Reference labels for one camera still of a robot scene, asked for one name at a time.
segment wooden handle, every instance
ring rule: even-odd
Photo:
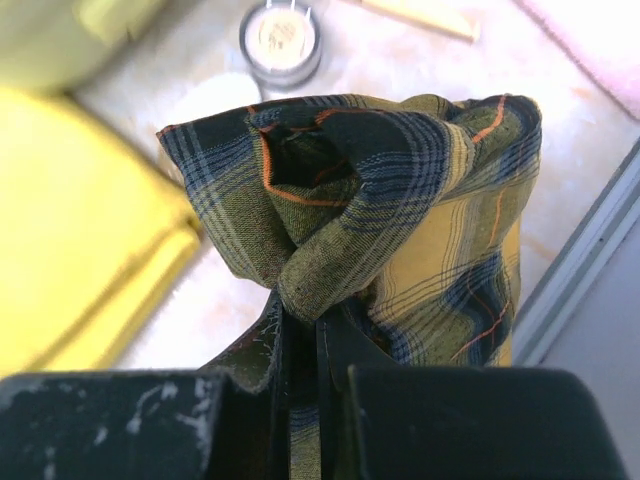
[[[439,0],[361,0],[361,2],[362,5],[374,10],[437,28],[472,42],[480,36],[479,24],[471,25],[459,12]]]

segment folded yellow cloth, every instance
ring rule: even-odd
[[[0,90],[0,376],[110,366],[197,250],[179,187],[66,98]]]

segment crumpled fabric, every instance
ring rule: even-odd
[[[365,333],[401,364],[510,363],[540,159],[532,100],[295,98],[158,138],[231,271],[276,289],[303,324],[358,297]],[[252,362],[260,325],[225,365]],[[318,476],[316,421],[312,404],[292,412],[292,478]]]

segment pink towel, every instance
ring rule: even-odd
[[[640,120],[640,3],[515,0],[593,79]]]

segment metal tin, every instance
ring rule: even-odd
[[[240,49],[260,83],[292,89],[309,80],[320,65],[320,24],[304,4],[257,5],[240,25]]]

